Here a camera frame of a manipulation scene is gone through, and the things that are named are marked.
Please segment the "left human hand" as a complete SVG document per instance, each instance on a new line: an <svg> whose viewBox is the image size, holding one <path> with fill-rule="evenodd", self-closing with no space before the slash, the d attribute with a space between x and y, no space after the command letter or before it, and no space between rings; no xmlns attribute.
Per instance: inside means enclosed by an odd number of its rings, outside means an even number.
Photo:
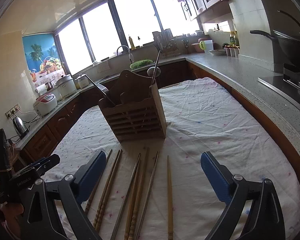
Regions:
<svg viewBox="0 0 300 240"><path fill-rule="evenodd" d="M0 204L0 239L20 239L18 216L23 211L21 204Z"/></svg>

